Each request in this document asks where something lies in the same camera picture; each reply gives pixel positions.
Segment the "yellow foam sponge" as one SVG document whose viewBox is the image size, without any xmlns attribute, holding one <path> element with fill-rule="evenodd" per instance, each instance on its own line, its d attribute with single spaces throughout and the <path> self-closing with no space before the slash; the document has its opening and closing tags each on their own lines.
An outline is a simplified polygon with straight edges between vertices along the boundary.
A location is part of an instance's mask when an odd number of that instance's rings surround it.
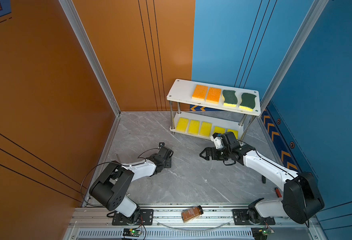
<svg viewBox="0 0 352 240">
<path fill-rule="evenodd" d="M 215 127 L 214 127 L 214 133 L 217 133 L 217 134 L 224 134 L 225 132 L 226 132 L 226 129 L 225 129 L 225 128 L 218 127 L 218 126 L 215 126 Z"/>
<path fill-rule="evenodd" d="M 238 135 L 239 135 L 239 132 L 237 130 L 232 130 L 232 129 L 228 129 L 227 132 L 231 132 L 234 134 L 235 138 L 238 139 Z"/>
</svg>

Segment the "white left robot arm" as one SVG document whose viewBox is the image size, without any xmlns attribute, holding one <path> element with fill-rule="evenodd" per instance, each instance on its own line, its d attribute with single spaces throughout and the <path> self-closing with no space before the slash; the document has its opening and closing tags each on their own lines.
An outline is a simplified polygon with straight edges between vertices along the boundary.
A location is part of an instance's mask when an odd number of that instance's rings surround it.
<svg viewBox="0 0 352 240">
<path fill-rule="evenodd" d="M 172 156 L 173 150 L 159 143 L 158 152 L 141 162 L 109 162 L 90 187 L 89 194 L 109 211 L 122 215 L 128 224 L 135 224 L 140 217 L 140 206 L 126 196 L 131 182 L 171 168 Z"/>
</svg>

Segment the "large yellow coarse sponge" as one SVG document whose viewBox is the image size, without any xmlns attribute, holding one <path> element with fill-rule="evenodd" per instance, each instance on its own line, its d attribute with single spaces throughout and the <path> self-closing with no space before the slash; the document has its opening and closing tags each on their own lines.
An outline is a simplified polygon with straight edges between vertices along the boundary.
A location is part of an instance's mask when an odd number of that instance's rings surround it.
<svg viewBox="0 0 352 240">
<path fill-rule="evenodd" d="M 199 135 L 209 138 L 211 136 L 212 123 L 202 122 Z"/>
</svg>

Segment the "green scouring sponge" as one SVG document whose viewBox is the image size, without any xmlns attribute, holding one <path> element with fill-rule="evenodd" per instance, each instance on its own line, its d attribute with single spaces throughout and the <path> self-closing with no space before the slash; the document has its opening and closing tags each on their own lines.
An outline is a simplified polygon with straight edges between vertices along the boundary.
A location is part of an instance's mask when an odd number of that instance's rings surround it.
<svg viewBox="0 0 352 240">
<path fill-rule="evenodd" d="M 236 92 L 233 90 L 223 90 L 222 96 L 224 99 L 223 106 L 235 108 L 238 104 L 238 98 Z"/>
<path fill-rule="evenodd" d="M 256 95 L 250 93 L 243 93 L 241 95 L 241 103 L 239 105 L 239 108 L 244 111 L 252 112 L 256 107 L 255 99 Z"/>
</svg>

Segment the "orange scrub sponge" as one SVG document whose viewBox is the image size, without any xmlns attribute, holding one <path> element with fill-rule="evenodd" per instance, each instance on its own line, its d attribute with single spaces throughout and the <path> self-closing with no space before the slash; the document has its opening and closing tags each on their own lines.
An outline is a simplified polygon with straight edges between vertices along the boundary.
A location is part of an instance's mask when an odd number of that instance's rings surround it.
<svg viewBox="0 0 352 240">
<path fill-rule="evenodd" d="M 208 86 L 196 85 L 192 99 L 197 101 L 205 101 L 208 89 Z"/>
<path fill-rule="evenodd" d="M 206 97 L 206 102 L 218 105 L 221 99 L 221 92 L 221 89 L 210 87 Z"/>
</svg>

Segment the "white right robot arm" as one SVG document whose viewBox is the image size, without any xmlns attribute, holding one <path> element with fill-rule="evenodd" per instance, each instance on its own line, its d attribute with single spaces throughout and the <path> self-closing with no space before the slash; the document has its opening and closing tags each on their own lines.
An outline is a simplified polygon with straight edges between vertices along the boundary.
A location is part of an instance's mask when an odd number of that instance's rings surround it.
<svg viewBox="0 0 352 240">
<path fill-rule="evenodd" d="M 247 218 L 258 225 L 269 217 L 290 218 L 295 223 L 306 224 L 309 219 L 325 207 L 312 173 L 298 173 L 265 158 L 256 148 L 238 140 L 234 133 L 214 133 L 211 136 L 214 147 L 200 152 L 200 157 L 223 163 L 232 160 L 255 170 L 270 180 L 282 191 L 282 196 L 274 200 L 264 198 L 253 201 L 248 206 Z"/>
</svg>

